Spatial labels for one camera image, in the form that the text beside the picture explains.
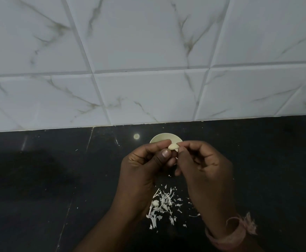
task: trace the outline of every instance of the tile wall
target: tile wall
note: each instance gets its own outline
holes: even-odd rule
[[[0,131],[306,114],[306,0],[0,0]]]

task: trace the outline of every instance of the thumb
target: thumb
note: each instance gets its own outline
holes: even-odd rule
[[[144,166],[150,173],[155,174],[163,165],[165,165],[165,163],[167,163],[171,156],[171,151],[168,148],[165,148],[155,154]]]
[[[186,181],[192,179],[196,173],[196,165],[189,151],[185,147],[180,147],[178,149],[178,166],[186,178]]]

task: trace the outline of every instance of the left hand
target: left hand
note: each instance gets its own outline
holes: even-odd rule
[[[177,152],[168,149],[171,143],[163,140],[145,144],[123,159],[111,210],[131,220],[146,216],[156,192],[155,175],[162,167],[176,164]]]

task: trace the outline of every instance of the fingernail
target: fingernail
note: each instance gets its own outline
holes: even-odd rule
[[[166,150],[166,149],[164,149],[163,152],[162,152],[162,155],[163,155],[164,157],[168,157],[168,156],[169,156],[169,151]]]

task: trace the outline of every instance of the right hand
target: right hand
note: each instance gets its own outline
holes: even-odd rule
[[[204,223],[217,238],[231,234],[238,222],[233,197],[233,171],[231,162],[215,148],[203,141],[179,142],[178,168],[183,173],[189,197]]]

